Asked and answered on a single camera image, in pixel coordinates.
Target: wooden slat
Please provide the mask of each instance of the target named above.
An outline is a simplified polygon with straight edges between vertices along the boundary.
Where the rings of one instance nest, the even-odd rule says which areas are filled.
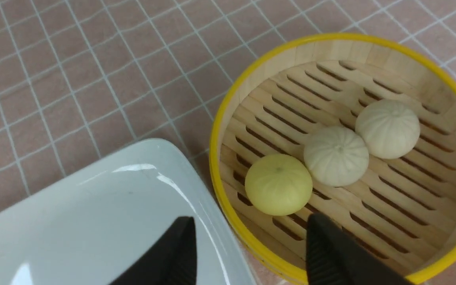
[[[350,49],[338,52],[351,58]],[[297,55],[328,59],[336,50],[309,54],[297,49]],[[243,100],[223,130],[221,180],[246,225],[290,262],[303,265],[304,221],[317,209],[383,255],[387,265],[408,274],[433,258],[456,228],[456,137],[440,111],[420,102],[425,89],[388,72],[378,73],[376,65],[404,68],[391,52],[375,46],[365,50],[367,61],[375,65],[360,63],[356,70],[348,70],[338,61],[326,60],[278,73],[277,67],[272,72],[260,70],[270,77],[240,94]],[[309,206],[295,216],[272,217],[244,204],[241,179],[261,156],[281,152],[303,160],[304,144],[312,133],[332,125],[353,129],[365,106],[381,98],[405,102],[420,118],[421,136],[411,152],[393,160],[371,156],[365,175],[343,188],[314,181]]]

